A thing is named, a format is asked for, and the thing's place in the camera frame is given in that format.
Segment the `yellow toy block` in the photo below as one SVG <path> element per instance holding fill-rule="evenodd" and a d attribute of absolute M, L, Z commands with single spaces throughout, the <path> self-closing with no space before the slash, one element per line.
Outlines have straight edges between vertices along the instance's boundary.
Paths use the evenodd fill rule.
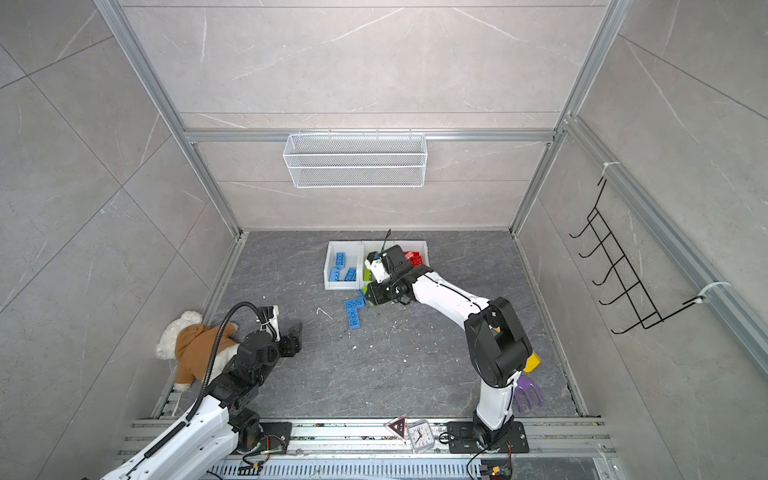
<path fill-rule="evenodd" d="M 536 353 L 532 353 L 524 366 L 525 373 L 533 372 L 541 364 L 541 359 Z"/>

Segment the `white brown plush toy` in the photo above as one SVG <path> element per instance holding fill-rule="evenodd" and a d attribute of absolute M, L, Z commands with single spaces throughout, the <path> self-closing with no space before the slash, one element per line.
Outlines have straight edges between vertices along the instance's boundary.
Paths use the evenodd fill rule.
<path fill-rule="evenodd" d="M 227 324 L 216 348 L 211 378 L 220 375 L 236 355 L 239 344 L 233 336 L 237 331 L 236 324 Z M 205 325 L 202 315 L 191 310 L 185 311 L 165 328 L 155 348 L 155 355 L 160 360 L 177 361 L 173 383 L 175 391 L 187 391 L 196 380 L 204 379 L 217 332 L 217 327 Z"/>

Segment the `red lego brick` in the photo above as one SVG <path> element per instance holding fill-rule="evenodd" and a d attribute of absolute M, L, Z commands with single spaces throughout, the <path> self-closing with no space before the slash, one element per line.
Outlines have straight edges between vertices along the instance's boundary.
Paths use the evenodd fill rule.
<path fill-rule="evenodd" d="M 419 252 L 406 252 L 405 258 L 411 263 L 413 267 L 418 267 L 423 264 L 423 259 Z"/>

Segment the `purple toy fork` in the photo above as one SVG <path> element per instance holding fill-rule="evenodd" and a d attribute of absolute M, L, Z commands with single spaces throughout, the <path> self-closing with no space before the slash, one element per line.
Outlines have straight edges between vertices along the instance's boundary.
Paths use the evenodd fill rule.
<path fill-rule="evenodd" d="M 517 380 L 513 399 L 519 413 L 525 409 L 533 411 L 544 403 L 543 395 L 537 384 L 525 375 L 521 375 Z"/>

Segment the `white storage bin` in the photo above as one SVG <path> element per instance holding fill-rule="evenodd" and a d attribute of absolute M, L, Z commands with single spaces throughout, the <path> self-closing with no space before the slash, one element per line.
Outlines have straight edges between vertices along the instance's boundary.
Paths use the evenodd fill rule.
<path fill-rule="evenodd" d="M 382 258 L 382 252 L 387 248 L 388 244 L 386 242 L 363 241 L 362 246 L 363 265 L 361 267 L 361 273 L 358 275 L 361 285 L 365 287 L 372 282 L 380 283 L 389 280 L 391 274 L 388 272 Z M 372 273 L 372 280 L 370 282 L 365 282 L 363 280 L 363 272 L 365 269 L 370 270 Z"/>
<path fill-rule="evenodd" d="M 326 290 L 359 290 L 363 287 L 363 243 L 330 241 L 323 269 Z"/>
<path fill-rule="evenodd" d="M 423 264 L 413 267 L 405 258 L 405 253 L 413 251 L 419 252 Z M 390 274 L 394 281 L 400 280 L 413 269 L 425 268 L 428 266 L 427 244 L 425 241 L 399 241 L 389 248 L 387 258 L 389 260 Z"/>

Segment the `red triangle sign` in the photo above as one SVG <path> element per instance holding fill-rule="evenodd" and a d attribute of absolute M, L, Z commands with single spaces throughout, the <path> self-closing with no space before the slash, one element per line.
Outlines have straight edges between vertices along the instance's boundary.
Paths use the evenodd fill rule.
<path fill-rule="evenodd" d="M 401 416 L 384 424 L 385 428 L 401 440 L 406 439 L 407 417 Z"/>

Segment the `middle white storage bin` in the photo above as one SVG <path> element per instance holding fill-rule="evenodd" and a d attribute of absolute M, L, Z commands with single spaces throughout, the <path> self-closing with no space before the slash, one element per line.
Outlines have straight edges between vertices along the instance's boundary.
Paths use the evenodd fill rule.
<path fill-rule="evenodd" d="M 382 252 L 387 248 L 388 244 L 386 242 L 363 241 L 362 246 L 363 265 L 361 267 L 361 273 L 358 275 L 361 285 L 365 287 L 372 282 L 380 283 L 389 280 L 391 274 L 388 272 L 382 258 Z M 365 282 L 363 280 L 363 272 L 365 269 L 370 270 L 372 273 L 372 280 L 370 282 Z"/>

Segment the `right white storage bin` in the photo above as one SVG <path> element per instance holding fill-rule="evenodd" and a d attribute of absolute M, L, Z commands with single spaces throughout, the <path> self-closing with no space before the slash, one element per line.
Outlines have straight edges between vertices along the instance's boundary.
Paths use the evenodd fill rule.
<path fill-rule="evenodd" d="M 405 253 L 413 251 L 419 252 L 423 264 L 413 267 L 405 258 Z M 399 241 L 389 248 L 387 258 L 389 260 L 390 274 L 394 281 L 400 280 L 413 269 L 425 268 L 428 266 L 427 244 L 425 241 Z"/>

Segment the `left white storage bin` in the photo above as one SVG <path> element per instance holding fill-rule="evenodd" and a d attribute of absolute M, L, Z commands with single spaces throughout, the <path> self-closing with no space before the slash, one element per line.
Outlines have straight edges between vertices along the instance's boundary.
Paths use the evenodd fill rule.
<path fill-rule="evenodd" d="M 323 269 L 326 290 L 359 290 L 363 287 L 363 243 L 330 241 Z"/>

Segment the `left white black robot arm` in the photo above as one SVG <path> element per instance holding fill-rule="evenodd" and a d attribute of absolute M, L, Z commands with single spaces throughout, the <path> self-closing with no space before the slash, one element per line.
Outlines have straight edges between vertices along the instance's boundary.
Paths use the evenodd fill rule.
<path fill-rule="evenodd" d="M 215 365 L 225 342 L 235 333 L 231 319 L 247 309 L 259 320 L 257 329 L 237 343 L 234 355 Z M 201 380 L 192 406 L 146 447 L 106 473 L 105 479 L 198 479 L 233 452 L 248 455 L 267 439 L 260 416 L 248 405 L 282 358 L 297 355 L 303 346 L 303 324 L 279 330 L 277 306 L 235 304 L 210 337 L 205 369 L 188 379 Z"/>

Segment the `small clear clock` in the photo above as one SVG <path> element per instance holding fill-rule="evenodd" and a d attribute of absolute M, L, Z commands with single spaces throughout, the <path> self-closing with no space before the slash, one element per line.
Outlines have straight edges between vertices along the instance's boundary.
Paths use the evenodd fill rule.
<path fill-rule="evenodd" d="M 406 434 L 414 454 L 425 453 L 435 446 L 434 432 L 430 423 L 425 419 L 408 423 Z"/>

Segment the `blue lego brick long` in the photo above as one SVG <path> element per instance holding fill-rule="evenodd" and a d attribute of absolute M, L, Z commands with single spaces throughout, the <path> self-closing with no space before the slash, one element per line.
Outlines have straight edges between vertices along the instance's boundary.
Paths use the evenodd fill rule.
<path fill-rule="evenodd" d="M 366 307 L 366 300 L 364 297 L 357 297 L 344 302 L 344 306 L 347 310 L 362 309 Z"/>

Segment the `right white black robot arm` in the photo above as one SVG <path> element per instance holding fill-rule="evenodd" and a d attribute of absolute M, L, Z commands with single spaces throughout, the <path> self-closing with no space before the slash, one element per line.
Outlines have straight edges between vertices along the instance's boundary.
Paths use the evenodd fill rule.
<path fill-rule="evenodd" d="M 471 434 L 480 448 L 498 445 L 511 432 L 518 380 L 534 353 L 511 302 L 474 295 L 426 264 L 413 265 L 398 245 L 368 254 L 365 267 L 372 275 L 365 289 L 369 303 L 417 302 L 462 328 L 470 363 L 482 381 Z"/>

